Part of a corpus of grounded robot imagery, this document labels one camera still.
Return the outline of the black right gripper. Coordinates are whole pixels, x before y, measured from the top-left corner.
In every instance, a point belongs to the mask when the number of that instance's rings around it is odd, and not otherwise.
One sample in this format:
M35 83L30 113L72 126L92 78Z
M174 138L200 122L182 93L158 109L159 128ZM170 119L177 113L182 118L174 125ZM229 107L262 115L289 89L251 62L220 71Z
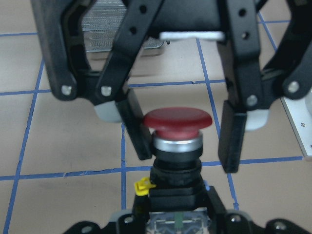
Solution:
M150 215L150 200L147 195L135 195L132 209L113 213L104 228L98 224L83 221L73 225L66 234L146 234L146 225ZM219 229L210 225L207 228L210 234L308 234L302 227L285 219L274 219L262 228L251 221L224 222Z

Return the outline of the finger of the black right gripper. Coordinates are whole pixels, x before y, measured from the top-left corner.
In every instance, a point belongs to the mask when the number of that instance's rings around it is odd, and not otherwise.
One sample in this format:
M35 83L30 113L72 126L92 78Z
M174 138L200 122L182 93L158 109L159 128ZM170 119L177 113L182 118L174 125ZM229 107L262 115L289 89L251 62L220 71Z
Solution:
M207 191L207 212L210 234L250 234L251 218L242 211L226 209L215 187Z

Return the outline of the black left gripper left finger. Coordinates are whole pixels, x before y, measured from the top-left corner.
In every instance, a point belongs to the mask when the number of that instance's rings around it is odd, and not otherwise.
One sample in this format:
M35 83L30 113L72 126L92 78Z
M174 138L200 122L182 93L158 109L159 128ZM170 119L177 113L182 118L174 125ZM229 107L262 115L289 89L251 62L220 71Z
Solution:
M152 136L142 123L141 107L127 80L162 4L161 0L129 3L96 85L96 95L101 100L95 106L97 116L106 122L124 123L140 160L152 157Z

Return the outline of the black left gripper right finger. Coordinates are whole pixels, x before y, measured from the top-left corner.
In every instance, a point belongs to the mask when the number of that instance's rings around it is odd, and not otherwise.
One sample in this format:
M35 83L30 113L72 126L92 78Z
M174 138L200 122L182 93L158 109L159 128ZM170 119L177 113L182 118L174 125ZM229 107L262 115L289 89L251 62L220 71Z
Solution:
M259 66L260 39L253 0L219 2L224 42L217 49L228 92L223 102L218 157L226 173L238 171L247 112L263 100Z

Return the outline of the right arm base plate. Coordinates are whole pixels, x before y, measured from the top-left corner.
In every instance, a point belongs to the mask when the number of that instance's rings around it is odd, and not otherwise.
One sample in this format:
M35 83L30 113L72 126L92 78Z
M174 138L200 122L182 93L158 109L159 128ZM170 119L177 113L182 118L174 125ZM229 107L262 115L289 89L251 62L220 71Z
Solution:
M281 102L291 123L299 143L303 157L312 160L312 115L309 112L306 99L291 100L281 98Z

